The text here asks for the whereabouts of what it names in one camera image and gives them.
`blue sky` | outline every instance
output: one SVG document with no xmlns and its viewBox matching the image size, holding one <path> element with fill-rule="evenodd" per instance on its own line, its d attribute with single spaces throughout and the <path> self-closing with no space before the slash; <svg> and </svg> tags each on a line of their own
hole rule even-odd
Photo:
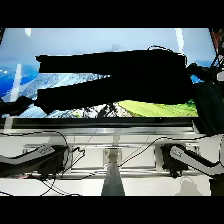
<svg viewBox="0 0 224 224">
<path fill-rule="evenodd" d="M 188 62 L 212 61 L 215 51 L 207 28 L 183 28 Z M 161 45 L 178 52 L 175 28 L 7 28 L 0 45 L 0 67 L 17 63 L 37 65 L 40 54 L 71 55 L 122 50 L 143 50 Z"/>
</svg>

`green grass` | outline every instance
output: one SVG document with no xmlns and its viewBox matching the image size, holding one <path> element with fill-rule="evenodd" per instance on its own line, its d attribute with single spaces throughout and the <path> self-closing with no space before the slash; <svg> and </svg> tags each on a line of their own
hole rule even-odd
<svg viewBox="0 0 224 224">
<path fill-rule="evenodd" d="M 194 104 L 165 105 L 165 104 L 153 104 L 153 103 L 126 100 L 119 102 L 119 105 L 125 108 L 127 111 L 131 113 L 131 115 L 134 116 L 143 116 L 143 117 L 198 116 Z"/>
</svg>

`metal stand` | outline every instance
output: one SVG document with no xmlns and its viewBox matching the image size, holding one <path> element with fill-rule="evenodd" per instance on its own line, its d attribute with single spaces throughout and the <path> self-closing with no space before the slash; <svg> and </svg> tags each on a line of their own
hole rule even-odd
<svg viewBox="0 0 224 224">
<path fill-rule="evenodd" d="M 117 157 L 118 150 L 111 149 L 101 196 L 125 196 L 120 171 L 117 165 Z"/>
</svg>

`displayed landscape image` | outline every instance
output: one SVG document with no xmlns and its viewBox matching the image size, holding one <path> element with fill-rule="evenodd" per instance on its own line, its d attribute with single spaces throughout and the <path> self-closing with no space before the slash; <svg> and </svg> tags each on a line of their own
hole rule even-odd
<svg viewBox="0 0 224 224">
<path fill-rule="evenodd" d="M 41 74 L 36 55 L 72 55 L 94 52 L 146 50 L 157 44 L 178 52 L 174 28 L 170 29 L 39 29 L 32 28 L 27 36 L 22 28 L 7 29 L 0 45 L 0 97 L 10 102 L 17 64 L 22 65 L 18 96 L 37 99 L 37 90 L 74 85 L 102 78 L 98 74 Z M 184 53 L 189 63 L 209 67 L 215 52 L 206 29 L 182 29 Z M 193 83 L 202 82 L 194 74 Z M 103 117 L 182 117 L 198 116 L 193 100 L 185 104 L 165 105 L 126 100 L 74 110 L 55 110 L 47 115 L 41 108 L 30 105 L 18 118 L 103 118 Z"/>
</svg>

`television screen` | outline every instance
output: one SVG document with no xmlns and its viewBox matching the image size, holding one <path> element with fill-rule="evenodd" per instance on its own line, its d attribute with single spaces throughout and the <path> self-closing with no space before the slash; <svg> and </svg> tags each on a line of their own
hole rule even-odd
<svg viewBox="0 0 224 224">
<path fill-rule="evenodd" d="M 99 79 L 98 74 L 41 74 L 39 55 L 77 55 L 97 52 L 146 50 L 159 45 L 209 67 L 215 49 L 207 28 L 7 28 L 0 45 L 0 97 L 5 102 L 18 96 L 35 100 L 37 90 L 74 85 Z M 193 83 L 202 82 L 192 75 Z M 165 105 L 126 100 L 88 108 L 46 114 L 30 105 L 18 118 L 100 118 L 100 117 L 181 117 L 197 116 L 193 100 Z"/>
</svg>

